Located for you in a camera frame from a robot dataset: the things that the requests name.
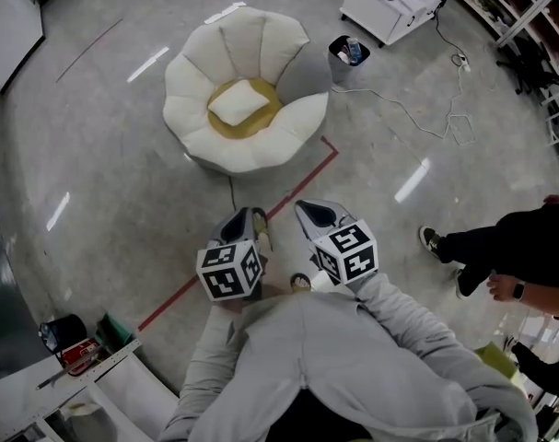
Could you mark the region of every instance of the white cabinet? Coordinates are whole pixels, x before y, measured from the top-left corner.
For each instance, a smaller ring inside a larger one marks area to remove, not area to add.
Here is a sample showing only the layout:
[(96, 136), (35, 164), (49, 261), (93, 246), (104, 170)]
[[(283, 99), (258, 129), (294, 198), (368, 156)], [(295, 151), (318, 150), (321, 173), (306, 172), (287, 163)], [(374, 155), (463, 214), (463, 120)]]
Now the white cabinet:
[(42, 38), (37, 4), (30, 0), (0, 0), (0, 91)]
[(442, 0), (344, 0), (341, 13), (371, 32), (383, 44), (431, 19)]

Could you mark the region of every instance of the black shoe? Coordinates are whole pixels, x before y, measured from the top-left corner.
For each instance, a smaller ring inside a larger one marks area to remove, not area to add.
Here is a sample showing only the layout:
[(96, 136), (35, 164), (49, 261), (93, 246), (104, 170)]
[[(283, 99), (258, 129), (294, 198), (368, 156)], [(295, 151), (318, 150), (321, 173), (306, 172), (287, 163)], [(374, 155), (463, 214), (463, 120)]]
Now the black shoe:
[(518, 343), (518, 340), (516, 337), (509, 335), (506, 337), (506, 339), (504, 340), (504, 347), (502, 349), (502, 352), (504, 352), (506, 355), (510, 355), (510, 353), (512, 352), (512, 348)]
[(472, 293), (476, 290), (476, 288), (478, 286), (480, 286), (480, 284), (475, 284), (475, 285), (461, 285), (460, 284), (460, 277), (461, 277), (461, 273), (463, 272), (463, 269), (458, 269), (456, 271), (453, 272), (453, 276), (452, 276), (452, 280), (453, 283), (455, 285), (455, 292), (457, 294), (457, 298), (459, 299), (467, 299), (469, 298)]
[(418, 238), (420, 239), (421, 244), (425, 246), (426, 250), (441, 260), (437, 252), (438, 242), (441, 237), (432, 227), (422, 226), (418, 229)]

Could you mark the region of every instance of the sneaker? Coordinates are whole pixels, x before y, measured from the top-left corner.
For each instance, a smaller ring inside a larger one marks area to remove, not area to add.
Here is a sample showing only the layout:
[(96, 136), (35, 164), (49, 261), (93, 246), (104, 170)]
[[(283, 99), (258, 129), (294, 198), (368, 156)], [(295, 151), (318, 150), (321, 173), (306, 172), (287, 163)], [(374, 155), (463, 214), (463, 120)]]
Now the sneaker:
[(432, 227), (422, 226), (418, 229), (418, 238), (422, 245), (425, 246), (425, 249), (440, 260), (437, 253), (437, 246), (441, 237), (437, 232)]
[(515, 346), (516, 343), (518, 343), (518, 340), (515, 339), (514, 336), (512, 335), (507, 336), (507, 338), (504, 341), (504, 347), (502, 348), (502, 352), (509, 355), (512, 352), (512, 348)]
[(461, 286), (460, 286), (460, 276), (461, 276), (461, 272), (463, 272), (463, 269), (457, 269), (453, 271), (453, 274), (451, 275), (451, 281), (453, 282), (453, 284), (455, 285), (455, 295), (457, 295), (457, 298), (459, 299), (467, 299), (468, 297), (470, 297), (470, 295), (472, 294), (472, 292), (470, 293), (466, 293), (464, 291), (461, 291)]

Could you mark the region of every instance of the plastic bottle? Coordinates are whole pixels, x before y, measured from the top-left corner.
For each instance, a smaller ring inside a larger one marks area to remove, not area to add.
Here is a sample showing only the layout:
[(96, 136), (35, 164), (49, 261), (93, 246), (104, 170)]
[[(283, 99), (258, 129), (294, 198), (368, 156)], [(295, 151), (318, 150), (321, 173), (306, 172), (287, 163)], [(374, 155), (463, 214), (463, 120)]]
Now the plastic bottle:
[(349, 52), (351, 53), (351, 65), (357, 65), (363, 59), (363, 54), (361, 53), (361, 46), (359, 46), (359, 41), (357, 38), (347, 38), (346, 43), (349, 46)]

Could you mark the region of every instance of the floor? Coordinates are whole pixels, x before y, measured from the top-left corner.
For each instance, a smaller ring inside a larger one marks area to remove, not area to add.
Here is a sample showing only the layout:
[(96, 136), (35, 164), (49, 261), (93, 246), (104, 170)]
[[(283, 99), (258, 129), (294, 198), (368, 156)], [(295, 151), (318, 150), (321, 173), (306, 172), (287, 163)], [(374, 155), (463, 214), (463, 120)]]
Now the floor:
[[(372, 54), (345, 87), (400, 99), (425, 129), (445, 131), (458, 90), (455, 50), (434, 22), (379, 49), (339, 19), (342, 0), (52, 0), (44, 7), (47, 40), (2, 110), (0, 223), (15, 276), (36, 320), (75, 312), (92, 323), (108, 310), (129, 328), (141, 327), (146, 361), (176, 389), (210, 307), (199, 283), (183, 285), (194, 275), (196, 251), (232, 204), (227, 177), (186, 158), (164, 124), (164, 70), (193, 29), (239, 1), (299, 19), (324, 46), (341, 34), (357, 36)], [(267, 211), (303, 180), (297, 198), (345, 205), (372, 227), (381, 271), (475, 347), (493, 338), (504, 318), (518, 323), (525, 310), (496, 304), (483, 287), (460, 302), (448, 281), (452, 266), (427, 254), (416, 231), (422, 224), (442, 232), (479, 227), (537, 207), (544, 195), (559, 193), (559, 163), (545, 147), (542, 109), (517, 96), (514, 80), (496, 68), (492, 37), (479, 20), (449, 0), (440, 30), (470, 59), (454, 113), (470, 115), (474, 142), (459, 146), (451, 133), (422, 133), (399, 106), (371, 93), (333, 93), (327, 143), (311, 143), (270, 176), (234, 186), (238, 206)], [(126, 82), (163, 47), (170, 51)], [(469, 141), (466, 121), (456, 123), (460, 142)], [(396, 201), (421, 163), (427, 175)], [(293, 202), (283, 204), (271, 233), (288, 276), (310, 264)]]

